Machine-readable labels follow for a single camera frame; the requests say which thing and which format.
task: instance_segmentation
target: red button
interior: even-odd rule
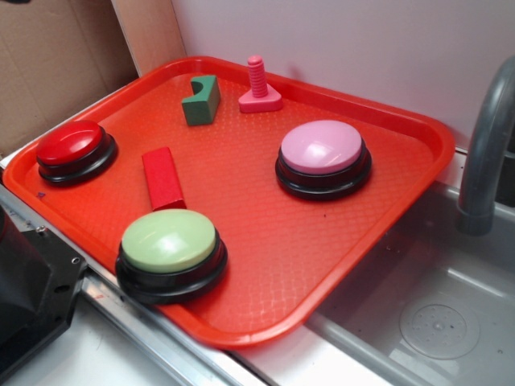
[[[74,121],[51,131],[38,144],[36,155],[47,165],[76,161],[101,142],[101,127],[93,121]]]

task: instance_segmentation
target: red block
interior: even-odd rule
[[[142,156],[153,211],[186,209],[179,176],[170,149],[162,147]]]

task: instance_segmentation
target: tray rim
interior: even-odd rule
[[[71,117],[66,121],[80,120],[84,116],[89,119],[95,119],[96,114],[103,113],[103,116],[109,116],[113,111],[120,109],[123,105],[128,105],[133,96],[141,96],[142,92],[148,92],[155,83],[162,83],[173,76],[183,75],[189,72],[215,72],[217,69],[223,71],[232,71],[231,77],[227,78],[235,83],[248,84],[248,72],[244,66],[234,64],[225,60],[212,58],[208,56],[193,56],[181,60],[174,60],[163,66],[160,66],[152,72],[146,74],[128,84],[124,88],[114,92],[106,98],[98,101],[94,105],[85,109],[75,117]],[[273,326],[263,328],[258,331],[250,332],[234,332],[221,331],[210,326],[207,321],[193,314],[185,306],[180,304],[167,306],[167,309],[176,316],[171,318],[172,322],[181,326],[191,336],[203,343],[210,344],[214,347],[222,349],[236,349],[250,347],[258,343],[264,343],[272,339],[279,338],[289,331],[303,324],[311,312],[327,297],[327,295],[340,283],[347,273],[361,260],[363,257],[381,238],[385,230],[391,226],[407,211],[418,197],[434,182],[439,172],[452,160],[455,153],[455,140],[448,128],[434,118],[424,116],[419,113],[413,113],[404,109],[385,105],[379,102],[370,101],[358,96],[352,96],[343,92],[337,92],[328,88],[307,84],[299,80],[292,80],[284,76],[267,73],[267,80],[274,88],[282,94],[288,94],[288,99],[307,103],[306,100],[316,96],[316,103],[309,100],[309,105],[319,107],[321,109],[338,113],[342,116],[352,117],[352,114],[342,113],[342,103],[347,109],[365,109],[370,112],[369,118],[374,121],[382,119],[381,128],[390,129],[392,131],[407,135],[418,139],[427,145],[433,154],[433,162],[431,167],[425,170],[425,173],[414,183],[409,189],[403,192],[401,198],[370,228],[366,234],[348,251],[343,254],[340,261],[333,270],[320,280],[319,284],[299,303],[297,306],[283,319],[276,322]],[[291,97],[292,90],[300,90]],[[395,126],[400,121],[409,120],[412,124],[423,129],[423,132],[407,132],[402,129],[402,125]],[[6,187],[23,200],[27,205],[37,211],[50,224],[59,224],[61,232],[74,240],[80,238],[80,230],[69,226],[68,221],[63,216],[45,206],[41,200],[30,194],[24,189],[24,186],[17,180],[13,170],[15,168],[33,167],[34,163],[30,162],[29,154],[35,154],[35,148],[39,143],[39,139],[22,149],[11,160],[4,171],[3,182]],[[97,254],[96,251],[85,251],[90,254]]]

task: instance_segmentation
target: green arch block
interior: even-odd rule
[[[189,126],[209,125],[220,104],[220,89],[214,75],[192,78],[194,96],[183,99],[183,111]]]

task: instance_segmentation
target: sink drain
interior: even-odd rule
[[[421,298],[402,311],[402,336],[413,349],[434,359],[455,359],[477,344],[480,324],[474,313],[454,298]]]

